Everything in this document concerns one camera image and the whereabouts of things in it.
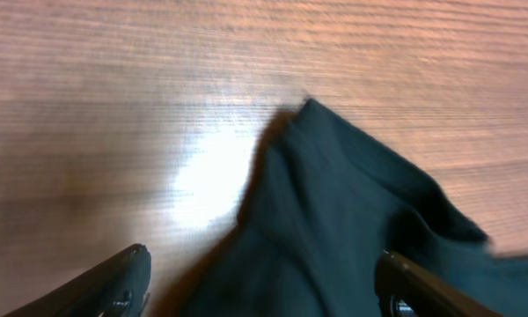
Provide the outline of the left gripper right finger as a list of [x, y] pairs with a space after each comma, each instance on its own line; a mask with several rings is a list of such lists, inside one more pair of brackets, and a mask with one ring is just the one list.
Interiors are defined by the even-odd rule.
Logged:
[[375, 268], [383, 317], [501, 317], [396, 252], [383, 252]]

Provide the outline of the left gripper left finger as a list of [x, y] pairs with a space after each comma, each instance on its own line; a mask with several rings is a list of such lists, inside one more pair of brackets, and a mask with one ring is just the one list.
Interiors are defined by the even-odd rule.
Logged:
[[134, 244], [6, 316], [140, 317], [150, 274], [150, 252]]

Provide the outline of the black t-shirt with white logo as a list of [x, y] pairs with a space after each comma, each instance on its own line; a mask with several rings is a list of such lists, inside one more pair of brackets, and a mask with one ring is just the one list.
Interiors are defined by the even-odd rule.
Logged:
[[528, 258], [488, 236], [423, 170], [309, 100], [266, 148], [238, 233], [179, 316], [377, 316], [394, 250], [506, 316], [528, 316]]

